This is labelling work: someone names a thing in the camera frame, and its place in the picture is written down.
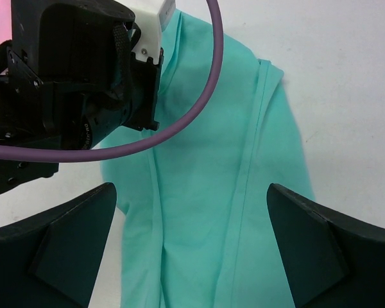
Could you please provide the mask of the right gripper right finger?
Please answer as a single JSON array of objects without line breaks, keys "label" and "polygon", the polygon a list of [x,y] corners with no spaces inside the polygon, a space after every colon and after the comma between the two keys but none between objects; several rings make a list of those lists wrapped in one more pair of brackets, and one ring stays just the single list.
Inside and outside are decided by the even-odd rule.
[{"label": "right gripper right finger", "polygon": [[385,307],[385,228],[279,184],[267,206],[296,307]]}]

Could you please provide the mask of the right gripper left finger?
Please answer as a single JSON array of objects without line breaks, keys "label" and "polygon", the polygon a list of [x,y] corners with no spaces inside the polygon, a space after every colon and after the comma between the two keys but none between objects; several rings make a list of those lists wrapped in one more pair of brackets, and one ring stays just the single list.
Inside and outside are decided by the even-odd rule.
[{"label": "right gripper left finger", "polygon": [[88,307],[116,207],[102,184],[0,228],[0,307]]}]

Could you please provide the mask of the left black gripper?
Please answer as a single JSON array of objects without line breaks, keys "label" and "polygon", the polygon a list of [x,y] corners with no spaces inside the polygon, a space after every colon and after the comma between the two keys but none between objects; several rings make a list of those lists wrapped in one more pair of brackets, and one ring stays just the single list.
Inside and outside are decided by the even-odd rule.
[{"label": "left black gripper", "polygon": [[157,130],[164,61],[137,60],[121,1],[12,1],[0,45],[0,145],[88,150],[116,128]]}]

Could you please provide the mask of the mint green t shirt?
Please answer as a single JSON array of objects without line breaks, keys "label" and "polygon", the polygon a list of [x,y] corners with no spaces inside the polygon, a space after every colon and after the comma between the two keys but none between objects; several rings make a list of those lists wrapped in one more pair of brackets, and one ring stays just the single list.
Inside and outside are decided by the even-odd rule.
[{"label": "mint green t shirt", "polygon": [[123,307],[292,307],[268,214],[312,198],[283,72],[231,37],[203,112],[159,146],[102,163],[125,215]]}]

